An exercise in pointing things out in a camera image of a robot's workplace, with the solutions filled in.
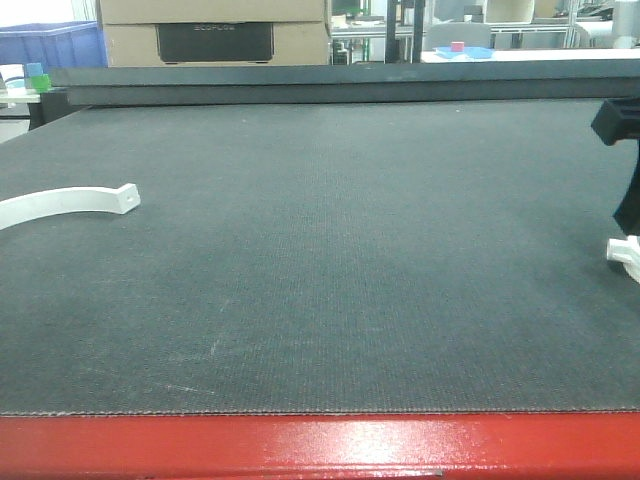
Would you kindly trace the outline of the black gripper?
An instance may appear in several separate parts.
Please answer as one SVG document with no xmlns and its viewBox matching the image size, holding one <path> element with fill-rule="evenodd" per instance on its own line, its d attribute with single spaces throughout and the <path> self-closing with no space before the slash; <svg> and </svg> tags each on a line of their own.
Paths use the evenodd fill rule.
<svg viewBox="0 0 640 480">
<path fill-rule="evenodd" d="M 621 140 L 639 142 L 639 98 L 604 100 L 591 128 L 606 146 Z M 613 218 L 625 235 L 639 235 L 639 161 Z"/>
</svg>

